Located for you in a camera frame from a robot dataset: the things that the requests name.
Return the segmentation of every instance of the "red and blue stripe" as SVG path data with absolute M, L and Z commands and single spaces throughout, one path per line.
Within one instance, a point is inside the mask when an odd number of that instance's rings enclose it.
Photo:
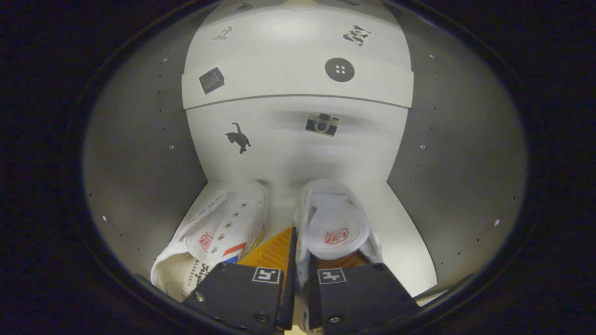
M 246 242 L 241 243 L 237 246 L 231 247 L 230 249 L 226 250 L 223 253 L 222 258 L 227 256 L 228 259 L 224 260 L 224 262 L 226 262 L 226 263 L 238 262 L 238 259 L 240 258 L 240 254 L 242 254 L 242 251 L 244 250 L 245 247 L 246 247 Z

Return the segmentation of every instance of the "black button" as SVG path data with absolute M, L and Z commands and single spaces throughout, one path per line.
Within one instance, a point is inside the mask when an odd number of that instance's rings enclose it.
M 332 58 L 325 63 L 325 72 L 336 82 L 345 83 L 354 78 L 352 63 L 343 58 Z

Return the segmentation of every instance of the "gray panel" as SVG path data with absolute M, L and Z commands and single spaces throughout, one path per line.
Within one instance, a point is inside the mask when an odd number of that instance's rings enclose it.
M 180 91 L 205 16 L 185 18 L 141 45 L 105 86 L 88 125 L 83 172 L 91 212 L 122 264 L 147 278 L 207 182 Z
M 438 284 L 426 295 L 498 252 L 520 209 L 527 154 L 513 101 L 482 59 L 444 31 L 392 11 L 408 41 L 414 97 L 387 182 L 433 259 Z

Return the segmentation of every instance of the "canvas shoe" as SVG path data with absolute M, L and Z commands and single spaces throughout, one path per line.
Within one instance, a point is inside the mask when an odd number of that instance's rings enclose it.
M 220 262 L 237 263 L 263 237 L 267 192 L 256 181 L 217 193 L 156 258 L 151 283 L 183 301 Z
M 331 179 L 308 182 L 301 190 L 294 212 L 296 246 L 297 309 L 299 327 L 314 334 L 309 326 L 308 280 L 311 258 L 317 269 L 347 268 L 380 263 L 381 247 L 377 234 L 356 195 Z

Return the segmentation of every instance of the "white floor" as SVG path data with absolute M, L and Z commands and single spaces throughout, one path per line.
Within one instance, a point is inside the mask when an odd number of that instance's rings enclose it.
M 268 218 L 263 241 L 292 224 L 292 216 L 299 190 L 303 185 L 263 183 L 268 196 Z M 200 210 L 210 198 L 225 187 L 224 182 L 209 182 L 182 220 Z M 386 182 L 347 184 L 364 205 L 373 228 L 381 240 L 384 263 L 395 274 L 408 293 L 416 295 L 437 284 L 429 251 L 401 202 Z

